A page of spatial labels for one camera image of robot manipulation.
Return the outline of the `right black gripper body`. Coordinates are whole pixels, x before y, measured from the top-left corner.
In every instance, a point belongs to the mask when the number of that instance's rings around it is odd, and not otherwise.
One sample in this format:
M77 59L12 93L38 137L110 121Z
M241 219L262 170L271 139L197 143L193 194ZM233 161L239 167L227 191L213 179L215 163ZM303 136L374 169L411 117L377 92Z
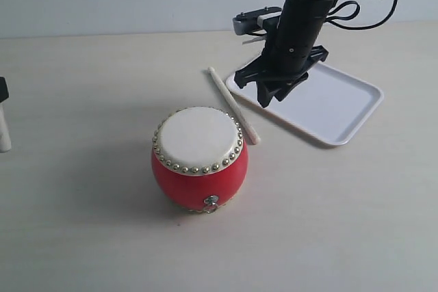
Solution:
M329 52L314 43L305 38L266 40L260 55L235 71L234 82L240 88L250 82L295 83L328 57Z

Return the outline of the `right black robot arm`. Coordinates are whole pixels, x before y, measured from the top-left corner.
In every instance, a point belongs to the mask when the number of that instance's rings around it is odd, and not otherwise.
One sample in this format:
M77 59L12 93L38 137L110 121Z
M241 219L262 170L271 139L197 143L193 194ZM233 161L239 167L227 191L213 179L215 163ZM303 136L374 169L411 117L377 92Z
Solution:
M339 27L344 17L337 11L357 0L285 0L282 7L264 7L241 12L233 18L238 36L258 36L265 40L261 54L235 72L239 88L254 82L257 101L267 107L272 99L282 101L309 70L326 60L329 52L315 45L324 23Z

